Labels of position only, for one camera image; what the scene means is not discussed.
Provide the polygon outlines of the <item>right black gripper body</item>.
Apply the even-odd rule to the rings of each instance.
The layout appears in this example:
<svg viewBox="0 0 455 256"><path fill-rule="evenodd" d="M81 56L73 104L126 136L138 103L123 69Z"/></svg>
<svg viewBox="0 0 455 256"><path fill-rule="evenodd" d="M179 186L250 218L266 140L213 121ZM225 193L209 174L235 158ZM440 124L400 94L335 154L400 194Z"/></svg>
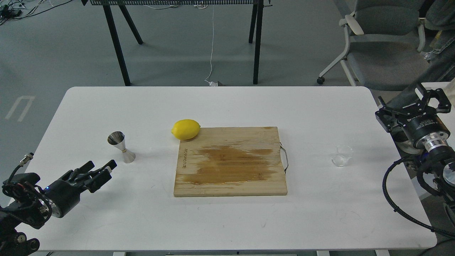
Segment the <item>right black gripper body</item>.
<svg viewBox="0 0 455 256"><path fill-rule="evenodd" d="M437 116L434 107L408 105L405 108L391 108L392 116L400 131L392 138L403 150L432 150L447 146L450 131Z"/></svg>

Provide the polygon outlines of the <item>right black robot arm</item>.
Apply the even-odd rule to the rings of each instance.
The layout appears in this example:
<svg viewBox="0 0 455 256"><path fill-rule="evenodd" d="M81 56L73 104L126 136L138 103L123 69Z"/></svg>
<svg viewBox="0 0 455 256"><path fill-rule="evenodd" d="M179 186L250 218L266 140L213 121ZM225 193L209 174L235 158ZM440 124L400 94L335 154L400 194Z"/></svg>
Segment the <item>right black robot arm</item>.
<svg viewBox="0 0 455 256"><path fill-rule="evenodd" d="M393 210L405 219L431 232L454 238L454 233L426 225L411 217L389 195L387 180L391 171L403 162L416 164L416 180L420 187L432 196L443 198L445 212L454 222L454 149L447 139L451 133L438 117L449 113L451 103L442 89L426 89L421 83L411 85L398 97L386 103L379 97L381 107L376 111L377 121L387 133L399 129L415 149L422 150L419 156L405 156L388 167L382 179L382 192Z"/></svg>

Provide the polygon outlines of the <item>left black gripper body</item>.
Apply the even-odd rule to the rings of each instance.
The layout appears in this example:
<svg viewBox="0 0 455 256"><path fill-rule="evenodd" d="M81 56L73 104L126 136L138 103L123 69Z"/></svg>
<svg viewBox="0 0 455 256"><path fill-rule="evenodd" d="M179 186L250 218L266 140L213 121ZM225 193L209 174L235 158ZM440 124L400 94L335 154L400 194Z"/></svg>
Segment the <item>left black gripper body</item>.
<svg viewBox="0 0 455 256"><path fill-rule="evenodd" d="M84 187L87 178L88 175L77 182L66 182L61 176L44 188L43 195L51 206L53 217L64 217L80 202L81 193L87 190Z"/></svg>

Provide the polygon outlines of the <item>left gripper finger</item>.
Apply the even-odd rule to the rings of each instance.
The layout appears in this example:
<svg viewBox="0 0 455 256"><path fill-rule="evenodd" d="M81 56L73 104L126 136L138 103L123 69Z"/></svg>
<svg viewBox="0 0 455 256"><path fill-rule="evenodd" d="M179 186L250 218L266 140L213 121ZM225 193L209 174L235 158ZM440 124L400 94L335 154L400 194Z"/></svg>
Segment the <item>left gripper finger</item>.
<svg viewBox="0 0 455 256"><path fill-rule="evenodd" d="M89 178L84 181L84 187L90 193L95 193L99 188L101 188L101 186L106 184L112 178L111 173L115 167L117 167L117 163L114 159L111 159L103 167L94 171L89 171L87 173Z"/></svg>
<svg viewBox="0 0 455 256"><path fill-rule="evenodd" d="M77 182L86 177L86 174L94 168L92 161L86 162L81 167L67 171L62 175L62 180L66 182Z"/></svg>

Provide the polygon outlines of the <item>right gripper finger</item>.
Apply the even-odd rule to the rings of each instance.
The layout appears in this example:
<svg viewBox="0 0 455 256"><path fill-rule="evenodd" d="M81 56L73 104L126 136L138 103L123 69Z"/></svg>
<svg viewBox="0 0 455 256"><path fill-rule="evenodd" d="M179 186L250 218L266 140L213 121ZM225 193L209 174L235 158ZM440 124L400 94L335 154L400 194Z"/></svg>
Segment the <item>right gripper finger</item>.
<svg viewBox="0 0 455 256"><path fill-rule="evenodd" d="M418 95L422 96L416 103L418 112L425 112L427 114L451 112L452 105L443 89L426 89L420 83L416 86L416 90L419 92ZM431 99L435 99L437 101L436 107L430 105Z"/></svg>
<svg viewBox="0 0 455 256"><path fill-rule="evenodd" d="M377 96L376 99L378 100L379 110L375 113L377 121L380 123L382 128L387 133L398 133L402 132L403 128L398 125L396 118L392 117L391 113L385 111L384 105L386 109L393 108L393 109L401 109L403 107L403 100L400 99L398 96L394 97L393 99L389 100L388 102L385 101L385 97Z"/></svg>

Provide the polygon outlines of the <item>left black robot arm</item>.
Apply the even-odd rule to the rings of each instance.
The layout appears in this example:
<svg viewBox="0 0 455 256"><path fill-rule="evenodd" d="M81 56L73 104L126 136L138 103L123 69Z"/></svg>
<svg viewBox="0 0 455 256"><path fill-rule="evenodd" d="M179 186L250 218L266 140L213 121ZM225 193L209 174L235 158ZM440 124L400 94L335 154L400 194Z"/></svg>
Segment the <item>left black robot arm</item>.
<svg viewBox="0 0 455 256"><path fill-rule="evenodd" d="M17 173L34 154L26 154L18 163L8 179L2 183L4 195L13 198L7 207L1 207L0 214L0 252L2 256L28 256L39 249L37 238L27 239L16 227L20 224L40 229L51 217L62 218L72 210L81 199L83 191L96 192L112 178L112 170L117 166L110 160L95 170L92 161L79 168L69 170L58 180L41 188L36 173Z"/></svg>

